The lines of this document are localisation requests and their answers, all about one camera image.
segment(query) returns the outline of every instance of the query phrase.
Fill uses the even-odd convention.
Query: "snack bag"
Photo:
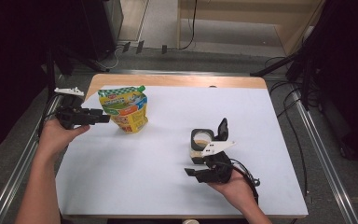
[[[98,90],[104,112],[126,133],[138,133],[147,123],[144,90],[145,86]]]

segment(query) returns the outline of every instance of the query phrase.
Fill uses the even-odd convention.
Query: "hand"
[[[258,207],[251,187],[238,171],[232,171],[231,178],[226,184],[208,183],[208,185],[223,194],[249,223],[271,223]]]
[[[55,161],[69,143],[89,129],[89,125],[84,125],[73,130],[66,130],[57,119],[48,120],[43,127],[36,155],[47,161]]]
[[[231,178],[226,184],[208,183],[208,185],[223,194],[228,202],[240,211],[245,205],[256,203],[252,189],[236,170],[232,171]]]

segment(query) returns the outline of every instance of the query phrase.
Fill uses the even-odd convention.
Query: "white tabletop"
[[[117,87],[105,86],[104,89]],[[64,215],[241,217],[222,195],[187,176],[193,129],[215,133],[227,118],[227,155],[260,178],[259,205],[270,217],[308,214],[266,89],[146,86],[149,122],[123,133],[112,121],[75,139],[57,174]],[[82,105],[102,108],[95,93]]]

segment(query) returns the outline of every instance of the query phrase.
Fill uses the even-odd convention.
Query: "black cable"
[[[249,176],[249,178],[252,180],[252,182],[254,182],[254,185],[255,186],[259,186],[260,185],[260,180],[259,179],[255,179],[252,175],[252,173],[240,162],[240,161],[237,161],[237,160],[234,160],[234,159],[230,159],[231,161],[234,161],[236,162],[240,168],[246,172],[246,174]]]
[[[287,99],[295,91],[297,91],[297,89],[294,89],[294,90],[290,91],[289,94],[287,94],[287,96],[284,98],[284,100],[283,100],[283,108],[286,108]],[[284,110],[284,114],[286,115],[286,118],[287,118],[287,120],[289,122],[289,125],[290,125],[293,133],[295,134],[295,138],[296,138],[296,141],[297,141],[297,144],[298,144],[298,149],[299,149],[299,152],[300,152],[301,163],[302,163],[303,174],[304,174],[304,192],[303,192],[303,196],[305,198],[307,196],[307,194],[308,194],[308,179],[307,179],[307,167],[305,165],[305,160],[304,160],[304,153],[303,153],[303,149],[302,149],[302,146],[300,144],[300,141],[298,139],[298,135],[297,135],[297,132],[295,130],[295,127],[293,126],[293,123],[290,120],[289,115],[287,114],[287,109]]]
[[[187,24],[188,24],[188,28],[191,30],[192,34],[195,34],[194,24],[193,24],[193,25],[190,24],[190,18],[187,18]],[[194,42],[194,47],[193,47],[193,49],[194,49],[196,46],[197,46],[197,42]]]
[[[112,52],[113,52],[113,50],[107,50],[106,55],[101,59],[101,61],[106,60],[112,54]]]
[[[39,120],[39,124],[38,124],[38,128],[37,128],[37,136],[38,137],[40,137],[40,135],[42,134],[43,126],[45,124],[45,119],[56,113],[55,111],[53,111],[46,115],[48,108],[51,106],[51,103],[54,101],[55,98],[57,98],[58,96],[62,96],[62,95],[65,95],[65,94],[57,93],[57,94],[53,95],[46,103],[46,106],[43,109],[42,118]]]
[[[310,91],[310,92],[309,92],[309,94],[308,94],[308,105],[309,105],[309,106],[312,106],[312,107],[318,107],[319,95],[317,95],[316,98],[313,98],[313,99],[312,99],[312,98],[310,98],[310,97],[311,97],[311,95],[312,95],[313,93],[319,94],[319,90],[317,90],[317,91]]]
[[[302,83],[300,82],[292,82],[292,81],[279,81],[277,83],[275,83],[274,85],[272,85],[271,89],[269,90],[269,95],[272,94],[272,92],[281,87],[281,86],[284,86],[284,85],[287,85],[287,84],[297,84],[297,85],[302,85]]]
[[[251,188],[252,193],[253,193],[254,198],[255,198],[255,201],[258,203],[258,193],[257,193],[257,190],[255,189],[255,186],[260,185],[260,181],[258,179],[254,179],[253,176],[250,175],[249,171],[247,171],[245,173],[243,170],[241,170],[240,168],[236,167],[233,164],[228,164],[228,163],[221,162],[221,161],[211,162],[211,165],[215,165],[215,164],[224,165],[224,166],[232,168],[232,169],[236,170],[238,173],[240,173],[243,176],[243,179],[245,179],[246,183]]]
[[[269,61],[271,61],[271,60],[274,60],[274,59],[284,59],[284,58],[286,58],[286,57],[272,57],[272,58],[269,58],[268,60],[266,60],[266,61],[264,62],[264,68],[267,68],[267,63],[268,63]]]
[[[277,119],[288,109],[292,108],[300,99],[294,100],[289,106],[287,106],[281,113],[277,115]]]
[[[109,71],[108,69],[115,68],[115,67],[118,65],[117,51],[118,51],[119,49],[122,49],[122,48],[123,48],[123,47],[118,47],[118,48],[116,48],[115,51],[114,51],[114,53],[115,53],[115,59],[116,59],[115,65],[108,67],[108,66],[106,66],[106,65],[104,65],[104,64],[102,64],[102,63],[99,63],[99,62],[97,62],[97,61],[95,61],[95,63],[97,63],[98,65],[100,65],[102,68],[107,69],[107,71]]]
[[[187,46],[183,47],[183,48],[179,48],[179,49],[175,49],[175,48],[167,48],[168,50],[184,50],[184,49],[187,49],[192,43],[193,43],[193,40],[194,40],[194,34],[195,34],[195,22],[196,22],[196,13],[197,13],[197,3],[198,1],[195,0],[195,5],[194,5],[194,14],[193,14],[193,27],[192,27],[192,31],[191,31],[191,40],[190,42],[187,44]],[[155,49],[155,50],[161,50],[161,49],[156,49],[156,48],[143,48],[143,49]]]

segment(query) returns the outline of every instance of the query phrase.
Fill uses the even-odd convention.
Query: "finger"
[[[58,119],[49,119],[48,121],[46,121],[46,125],[50,124],[50,125],[61,125],[60,121]]]
[[[82,133],[85,133],[89,129],[90,129],[89,125],[82,125],[80,127],[74,128],[72,130],[72,133],[74,134],[74,137],[77,137],[77,136],[81,135]]]
[[[242,177],[242,174],[240,174],[240,172],[236,170],[232,170],[231,178],[235,178],[235,177]]]
[[[207,183],[211,188],[220,191],[224,186],[220,183]]]

